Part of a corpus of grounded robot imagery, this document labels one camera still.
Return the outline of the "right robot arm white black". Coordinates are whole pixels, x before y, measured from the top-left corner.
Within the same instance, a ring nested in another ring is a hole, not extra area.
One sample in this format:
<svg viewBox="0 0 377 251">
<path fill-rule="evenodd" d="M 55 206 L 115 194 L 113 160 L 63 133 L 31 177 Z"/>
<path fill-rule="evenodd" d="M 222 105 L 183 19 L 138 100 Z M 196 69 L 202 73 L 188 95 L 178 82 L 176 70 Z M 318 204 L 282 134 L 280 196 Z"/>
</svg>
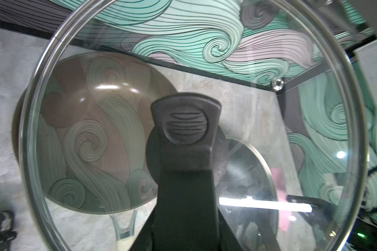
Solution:
<svg viewBox="0 0 377 251">
<path fill-rule="evenodd" d="M 311 213 L 300 215 L 312 227 L 316 240 L 316 250 L 322 251 L 336 233 L 330 223 L 339 212 L 336 199 L 320 199 L 288 195 L 289 202 L 310 204 Z M 349 239 L 342 248 L 344 251 L 377 251 L 377 166 L 368 171 L 368 180 L 358 217 Z"/>
</svg>

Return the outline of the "glass lid of brown pan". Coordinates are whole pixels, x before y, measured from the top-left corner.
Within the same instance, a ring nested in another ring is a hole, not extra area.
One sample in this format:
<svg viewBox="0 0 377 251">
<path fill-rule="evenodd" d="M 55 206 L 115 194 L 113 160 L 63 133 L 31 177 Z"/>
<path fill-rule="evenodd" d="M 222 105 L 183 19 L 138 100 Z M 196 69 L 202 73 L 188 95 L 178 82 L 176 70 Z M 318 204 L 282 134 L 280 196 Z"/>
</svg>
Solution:
<svg viewBox="0 0 377 251">
<path fill-rule="evenodd" d="M 367 177 L 368 139 L 351 62 L 303 1 L 55 1 L 72 11 L 31 77 L 20 120 L 19 162 L 32 218 L 50 251 L 67 251 L 45 202 L 35 163 L 33 112 L 56 64 L 73 55 L 128 55 L 159 70 L 177 92 L 151 103 L 146 163 L 158 193 L 156 251 L 220 251 L 218 211 L 228 137 L 253 145 L 280 168 L 288 195 L 336 199 L 340 251 L 352 230 Z M 280 250 L 316 250 L 299 202 L 239 200 L 291 211 Z"/>
</svg>

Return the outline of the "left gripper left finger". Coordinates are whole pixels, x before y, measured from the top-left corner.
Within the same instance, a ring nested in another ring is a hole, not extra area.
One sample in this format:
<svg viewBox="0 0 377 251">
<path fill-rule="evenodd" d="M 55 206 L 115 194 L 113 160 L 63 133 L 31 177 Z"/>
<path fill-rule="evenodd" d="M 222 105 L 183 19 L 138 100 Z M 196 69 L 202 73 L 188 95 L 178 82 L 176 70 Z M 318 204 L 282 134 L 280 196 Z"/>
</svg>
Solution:
<svg viewBox="0 0 377 251">
<path fill-rule="evenodd" d="M 155 213 L 151 213 L 129 251 L 155 251 Z"/>
</svg>

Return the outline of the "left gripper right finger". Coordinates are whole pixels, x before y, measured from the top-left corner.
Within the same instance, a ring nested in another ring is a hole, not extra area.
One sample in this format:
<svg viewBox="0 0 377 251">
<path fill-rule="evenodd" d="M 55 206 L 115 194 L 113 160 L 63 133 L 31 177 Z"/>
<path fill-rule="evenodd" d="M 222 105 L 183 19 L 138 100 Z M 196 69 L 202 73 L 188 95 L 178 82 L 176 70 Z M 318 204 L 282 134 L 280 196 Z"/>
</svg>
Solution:
<svg viewBox="0 0 377 251">
<path fill-rule="evenodd" d="M 243 251 L 222 212 L 218 211 L 220 231 L 220 251 Z"/>
</svg>

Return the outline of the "pink microfibre cloth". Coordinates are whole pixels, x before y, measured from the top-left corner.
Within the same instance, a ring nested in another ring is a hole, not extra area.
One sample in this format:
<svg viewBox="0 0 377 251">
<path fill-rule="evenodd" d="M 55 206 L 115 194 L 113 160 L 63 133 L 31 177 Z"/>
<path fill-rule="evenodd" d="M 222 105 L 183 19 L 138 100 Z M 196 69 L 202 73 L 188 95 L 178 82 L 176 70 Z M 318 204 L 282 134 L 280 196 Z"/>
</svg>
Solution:
<svg viewBox="0 0 377 251">
<path fill-rule="evenodd" d="M 287 202 L 286 197 L 288 194 L 282 170 L 280 168 L 271 168 L 270 172 L 274 181 L 278 202 Z M 291 211 L 279 210 L 279 230 L 286 232 L 289 229 L 289 226 L 291 224 L 291 216 Z"/>
</svg>

